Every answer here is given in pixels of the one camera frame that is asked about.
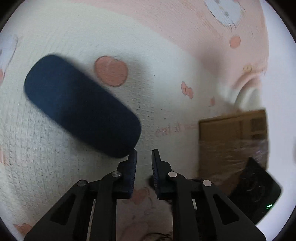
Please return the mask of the dark navy glasses case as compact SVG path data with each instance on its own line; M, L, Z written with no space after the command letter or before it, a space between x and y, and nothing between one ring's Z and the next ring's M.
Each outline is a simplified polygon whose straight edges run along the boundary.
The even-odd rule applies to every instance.
M47 55L28 72L28 99L81 142L104 154L131 154L142 127L130 108L68 60Z

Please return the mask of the brown cardboard box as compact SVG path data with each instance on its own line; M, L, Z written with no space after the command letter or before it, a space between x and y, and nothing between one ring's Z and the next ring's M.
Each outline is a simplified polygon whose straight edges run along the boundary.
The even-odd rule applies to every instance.
M252 157L266 169L269 137L266 111L253 110L200 120L198 176L209 179L226 195Z

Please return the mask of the pink cat peach blanket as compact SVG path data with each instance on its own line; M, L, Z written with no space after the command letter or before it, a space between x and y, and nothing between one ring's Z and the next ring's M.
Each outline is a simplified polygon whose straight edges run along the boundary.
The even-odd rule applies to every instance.
M267 240L295 207L295 42L265 1L24 1L1 30L1 219L23 240L79 179L118 159L83 144L27 98L44 56L70 61L128 106L142 133L134 197L118 202L117 238L171 234L169 205L148 185L151 151L196 178L198 122L265 109L268 171L280 198L258 228Z

